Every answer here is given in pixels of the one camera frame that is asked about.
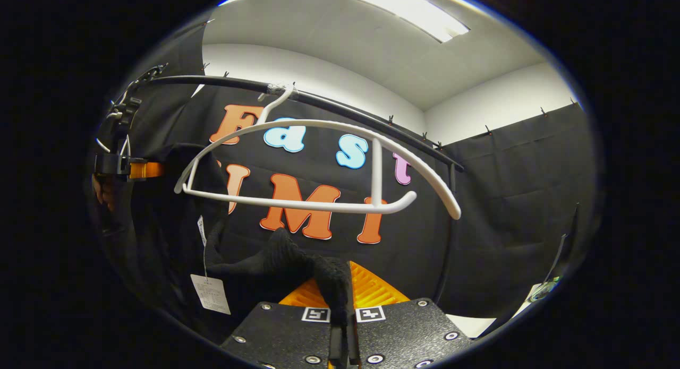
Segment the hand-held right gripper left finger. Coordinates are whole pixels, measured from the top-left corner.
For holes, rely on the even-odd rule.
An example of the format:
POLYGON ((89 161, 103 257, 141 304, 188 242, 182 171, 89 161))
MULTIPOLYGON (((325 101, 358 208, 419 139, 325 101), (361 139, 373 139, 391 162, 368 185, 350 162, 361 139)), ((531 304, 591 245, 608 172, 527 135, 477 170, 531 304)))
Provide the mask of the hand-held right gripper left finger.
POLYGON ((314 279, 280 302, 260 302, 221 344, 257 368, 332 368, 330 309, 314 279))

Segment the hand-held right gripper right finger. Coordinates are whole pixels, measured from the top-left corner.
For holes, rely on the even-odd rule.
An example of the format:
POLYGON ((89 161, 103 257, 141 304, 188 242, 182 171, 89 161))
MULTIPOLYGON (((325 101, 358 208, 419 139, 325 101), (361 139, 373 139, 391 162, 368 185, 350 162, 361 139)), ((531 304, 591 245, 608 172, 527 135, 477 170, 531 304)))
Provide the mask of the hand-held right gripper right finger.
POLYGON ((419 368, 457 357, 473 344, 432 299, 408 299, 376 274, 349 262, 359 368, 419 368))

